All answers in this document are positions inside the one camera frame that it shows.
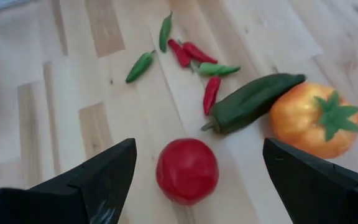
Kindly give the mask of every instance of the orange tomato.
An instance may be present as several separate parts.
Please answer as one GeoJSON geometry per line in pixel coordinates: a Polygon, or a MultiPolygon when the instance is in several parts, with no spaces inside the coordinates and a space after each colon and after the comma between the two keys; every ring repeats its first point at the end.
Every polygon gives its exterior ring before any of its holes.
{"type": "MultiPolygon", "coordinates": [[[[302,83],[280,97],[270,110],[272,128],[277,137],[322,159],[334,158],[349,150],[357,133],[340,129],[326,141],[326,130],[318,123],[323,112],[315,97],[327,100],[334,90],[320,84],[302,83]]],[[[339,106],[346,105],[351,104],[340,97],[339,106]]],[[[348,120],[358,124],[358,112],[348,120]]]]}

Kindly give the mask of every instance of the wooden floor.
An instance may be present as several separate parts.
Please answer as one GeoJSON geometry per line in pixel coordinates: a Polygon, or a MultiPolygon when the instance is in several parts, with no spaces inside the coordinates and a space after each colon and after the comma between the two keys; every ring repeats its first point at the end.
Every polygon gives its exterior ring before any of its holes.
{"type": "MultiPolygon", "coordinates": [[[[0,11],[0,187],[29,188],[134,137],[138,161],[120,223],[287,224],[262,159],[266,117],[226,138],[202,133],[206,80],[157,51],[162,19],[220,62],[242,65],[219,99],[275,72],[305,73],[358,105],[358,0],[40,0],[0,11]],[[176,138],[213,148],[220,180],[194,207],[167,200],[159,152],[176,138]]],[[[358,139],[335,163],[358,172],[358,139]]]]}

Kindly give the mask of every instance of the plastic vegetable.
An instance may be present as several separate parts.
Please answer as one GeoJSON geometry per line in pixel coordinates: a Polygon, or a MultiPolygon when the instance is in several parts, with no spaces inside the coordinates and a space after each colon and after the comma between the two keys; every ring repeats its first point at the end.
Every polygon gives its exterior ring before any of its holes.
{"type": "Polygon", "coordinates": [[[217,65],[209,62],[202,63],[198,72],[202,75],[217,75],[220,77],[232,74],[241,69],[241,66],[217,65]]]}
{"type": "Polygon", "coordinates": [[[184,42],[182,43],[183,50],[193,59],[199,61],[199,62],[209,62],[209,63],[217,63],[218,61],[208,55],[206,55],[204,52],[202,52],[197,46],[195,46],[191,42],[184,42]]]}
{"type": "Polygon", "coordinates": [[[228,134],[243,128],[268,113],[280,96],[305,80],[305,75],[280,73],[245,84],[211,108],[210,122],[201,129],[228,134]]]}
{"type": "Polygon", "coordinates": [[[172,27],[172,11],[169,14],[169,16],[162,21],[162,25],[160,29],[160,40],[159,40],[160,50],[164,53],[167,51],[167,40],[171,33],[171,27],[172,27]]]}
{"type": "Polygon", "coordinates": [[[219,179],[212,150],[197,139],[177,139],[161,152],[157,183],[164,194],[182,205],[194,205],[213,192],[219,179]]]}
{"type": "Polygon", "coordinates": [[[191,63],[191,58],[186,54],[181,45],[173,39],[168,40],[168,45],[177,56],[180,66],[182,66],[183,68],[189,67],[191,63]]]}
{"type": "Polygon", "coordinates": [[[215,104],[216,95],[218,94],[219,86],[221,85],[221,79],[219,77],[212,77],[209,79],[205,88],[204,94],[204,114],[209,115],[211,107],[215,104]]]}
{"type": "Polygon", "coordinates": [[[270,120],[279,139],[322,159],[345,153],[358,132],[358,108],[320,84],[294,87],[273,105],[270,120]]]}
{"type": "Polygon", "coordinates": [[[126,83],[131,83],[137,80],[143,73],[147,71],[147,69],[153,63],[153,54],[155,50],[151,52],[146,52],[140,56],[140,58],[136,61],[135,65],[132,67],[131,71],[129,72],[126,83]]]}

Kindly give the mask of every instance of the wood grain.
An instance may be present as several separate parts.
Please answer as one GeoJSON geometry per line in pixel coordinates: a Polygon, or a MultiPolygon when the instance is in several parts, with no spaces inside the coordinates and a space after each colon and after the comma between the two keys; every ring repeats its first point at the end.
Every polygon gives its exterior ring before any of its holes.
{"type": "MultiPolygon", "coordinates": [[[[136,138],[121,224],[291,223],[262,157],[267,117],[228,136],[200,131],[208,79],[158,50],[170,10],[171,38],[241,65],[219,100],[289,72],[358,105],[356,0],[34,1],[0,11],[0,187],[31,187],[136,138]],[[154,64],[127,85],[135,61],[153,49],[154,64]],[[158,155],[177,138],[202,140],[218,160],[216,190],[192,207],[169,201],[155,181],[158,155]]],[[[358,172],[358,138],[331,161],[358,172]]]]}
{"type": "Polygon", "coordinates": [[[111,0],[85,0],[98,57],[124,50],[124,41],[111,0]]]}

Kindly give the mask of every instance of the green pepper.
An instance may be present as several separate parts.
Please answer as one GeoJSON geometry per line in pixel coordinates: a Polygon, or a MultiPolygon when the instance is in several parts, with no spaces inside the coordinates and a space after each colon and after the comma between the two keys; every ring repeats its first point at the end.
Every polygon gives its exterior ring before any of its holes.
{"type": "Polygon", "coordinates": [[[213,76],[217,75],[220,77],[232,74],[241,69],[241,66],[227,66],[217,65],[214,63],[205,62],[200,65],[198,72],[202,75],[213,76]]]}
{"type": "Polygon", "coordinates": [[[160,49],[163,53],[167,51],[167,41],[171,33],[171,27],[172,27],[172,11],[169,14],[169,16],[162,21],[162,25],[160,29],[160,49]]]}
{"type": "Polygon", "coordinates": [[[211,108],[210,122],[201,130],[213,128],[228,134],[243,128],[268,113],[276,100],[305,80],[305,75],[279,73],[247,83],[211,108]]]}
{"type": "Polygon", "coordinates": [[[143,73],[147,71],[147,69],[153,63],[153,54],[155,50],[151,52],[146,52],[140,56],[140,58],[136,61],[135,65],[132,67],[129,72],[126,83],[131,83],[137,80],[143,73]]]}

